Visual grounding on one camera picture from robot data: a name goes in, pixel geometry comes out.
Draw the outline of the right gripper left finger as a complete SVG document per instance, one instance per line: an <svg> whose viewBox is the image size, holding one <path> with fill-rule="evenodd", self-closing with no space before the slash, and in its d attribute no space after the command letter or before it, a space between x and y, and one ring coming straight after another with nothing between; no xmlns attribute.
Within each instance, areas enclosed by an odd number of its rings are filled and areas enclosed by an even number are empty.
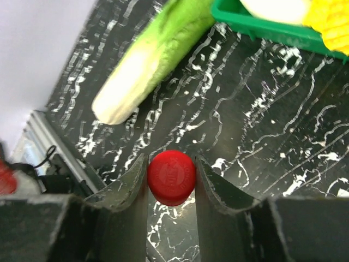
<svg viewBox="0 0 349 262"><path fill-rule="evenodd" d="M148 157L86 199L1 196L1 261L145 261Z"/></svg>

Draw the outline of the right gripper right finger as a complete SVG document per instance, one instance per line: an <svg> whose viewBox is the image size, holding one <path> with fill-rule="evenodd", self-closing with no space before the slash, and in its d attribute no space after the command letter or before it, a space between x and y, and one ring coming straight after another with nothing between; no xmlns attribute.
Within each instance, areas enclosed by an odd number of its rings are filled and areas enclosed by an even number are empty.
<svg viewBox="0 0 349 262"><path fill-rule="evenodd" d="M256 199L195 158L202 261L348 261L348 199Z"/></svg>

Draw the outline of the red bottle cap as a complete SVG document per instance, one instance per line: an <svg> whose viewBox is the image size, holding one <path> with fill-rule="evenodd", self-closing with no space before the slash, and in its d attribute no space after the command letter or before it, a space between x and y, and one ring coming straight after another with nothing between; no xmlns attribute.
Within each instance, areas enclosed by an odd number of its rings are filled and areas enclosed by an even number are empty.
<svg viewBox="0 0 349 262"><path fill-rule="evenodd" d="M178 206L187 200L195 188L196 167L187 154L166 150L151 160L147 180L158 202Z"/></svg>

